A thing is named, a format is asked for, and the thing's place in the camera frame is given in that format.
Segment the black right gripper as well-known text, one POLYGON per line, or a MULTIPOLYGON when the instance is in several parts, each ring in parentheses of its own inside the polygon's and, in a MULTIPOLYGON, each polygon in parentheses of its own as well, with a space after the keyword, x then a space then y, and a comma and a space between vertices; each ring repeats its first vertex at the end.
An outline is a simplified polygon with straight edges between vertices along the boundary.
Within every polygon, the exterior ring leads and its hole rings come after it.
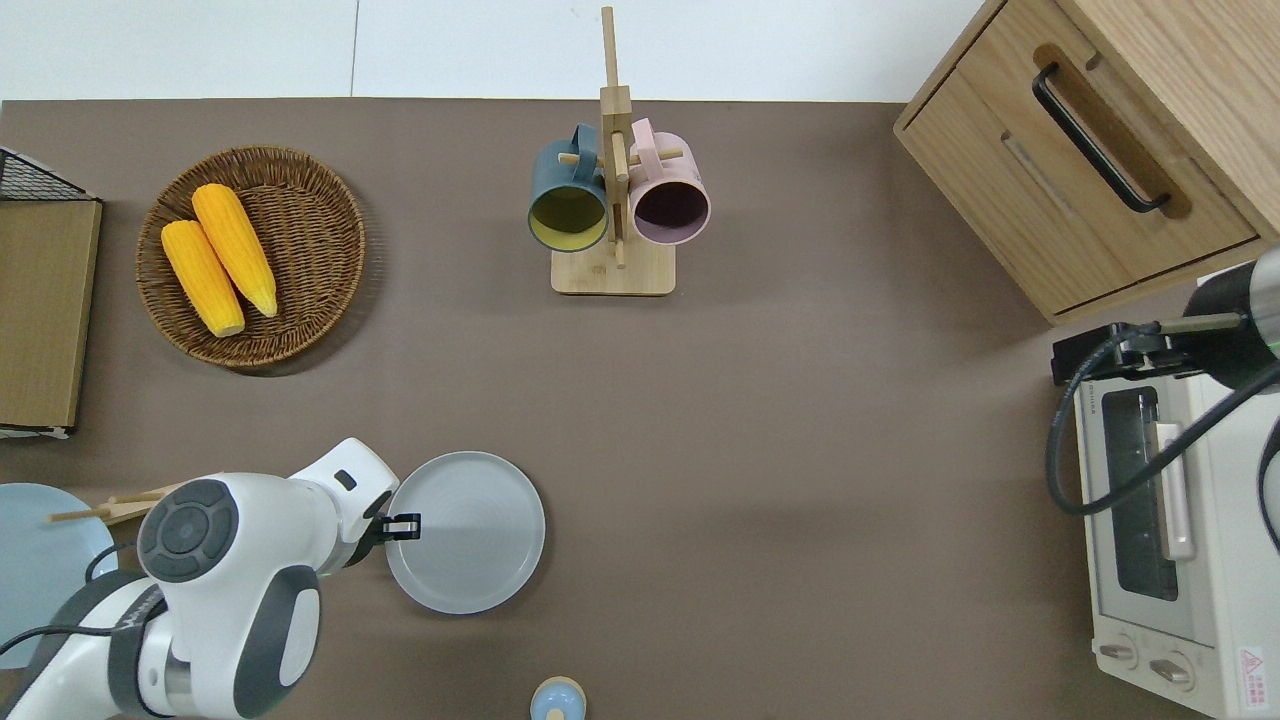
MULTIPOLYGON (((1065 387, 1112 336, 1075 334, 1052 343, 1052 382, 1065 387)), ((1240 389, 1276 364, 1276 264, 1245 263, 1198 286, 1181 315, 1107 351, 1083 378, 1102 380, 1206 375, 1240 389)))

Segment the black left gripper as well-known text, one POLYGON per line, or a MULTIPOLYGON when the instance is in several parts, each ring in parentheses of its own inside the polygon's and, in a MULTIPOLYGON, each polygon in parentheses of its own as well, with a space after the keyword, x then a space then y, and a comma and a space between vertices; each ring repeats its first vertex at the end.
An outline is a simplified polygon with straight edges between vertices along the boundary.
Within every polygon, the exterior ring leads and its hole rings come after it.
POLYGON ((358 538, 355 550, 347 559, 344 568, 351 568, 362 562, 375 546, 387 542, 419 541, 422 536, 420 512, 401 512, 387 516, 381 509, 394 496, 392 489, 379 495, 364 512, 367 520, 364 533, 358 538))

